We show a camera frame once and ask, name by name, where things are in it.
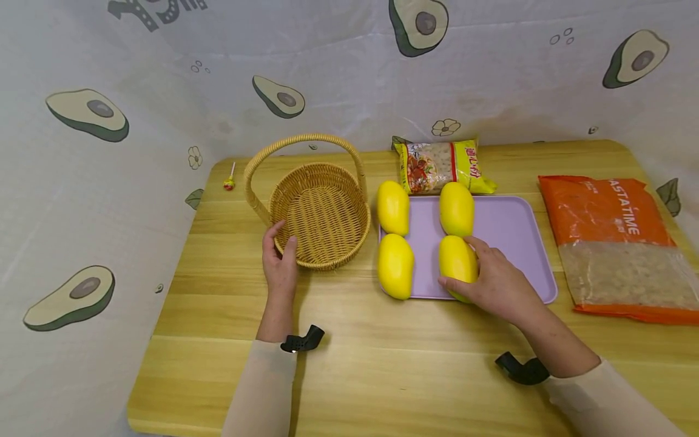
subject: basket handle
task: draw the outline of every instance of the basket handle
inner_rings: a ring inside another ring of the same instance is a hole
[[[271,218],[267,208],[260,202],[257,195],[252,191],[252,175],[254,174],[257,167],[265,160],[269,155],[273,154],[281,148],[285,148],[288,145],[300,143],[301,141],[325,141],[327,143],[333,143],[339,145],[345,149],[354,160],[354,165],[356,166],[356,180],[359,183],[359,189],[361,190],[361,196],[364,201],[368,201],[368,196],[366,192],[366,179],[364,177],[364,164],[362,164],[359,158],[359,153],[356,151],[354,146],[348,143],[346,140],[340,138],[339,136],[327,135],[327,134],[303,134],[290,136],[283,140],[279,140],[276,143],[272,143],[260,150],[257,155],[255,155],[250,162],[247,163],[245,167],[245,198],[250,204],[252,209],[257,213],[257,215],[262,219],[262,221],[270,226]]]

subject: beige sleeve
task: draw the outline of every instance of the beige sleeve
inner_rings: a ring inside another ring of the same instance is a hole
[[[552,376],[544,386],[583,437],[685,435],[604,359],[584,375]]]
[[[287,437],[296,354],[255,340],[228,409],[222,437]]]

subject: wicker basket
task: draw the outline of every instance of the wicker basket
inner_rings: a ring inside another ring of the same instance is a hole
[[[269,211],[252,191],[252,175],[258,165],[277,150],[301,141],[326,141],[344,148],[356,166],[356,178],[329,162],[305,164],[287,174],[272,191]],[[314,270],[332,270],[351,260],[369,234],[371,213],[364,166],[357,151],[337,136],[305,134],[269,145],[245,167],[247,202],[267,226],[287,223],[275,238],[280,252],[291,235],[298,238],[296,262]]]

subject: lollipop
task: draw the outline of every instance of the lollipop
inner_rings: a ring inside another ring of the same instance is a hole
[[[231,175],[223,181],[223,188],[227,189],[228,191],[231,191],[233,187],[236,186],[236,183],[233,181],[233,172],[236,170],[236,163],[233,163],[233,168],[231,169]]]

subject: lavender plastic tray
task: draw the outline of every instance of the lavender plastic tray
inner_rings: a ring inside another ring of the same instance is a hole
[[[515,196],[474,196],[473,236],[503,251],[524,272],[544,303],[559,295],[544,243],[529,203]],[[386,233],[379,230],[379,241]],[[437,283],[439,243],[446,234],[439,220],[439,196],[410,197],[410,233],[415,254],[412,293],[416,299],[454,299]]]

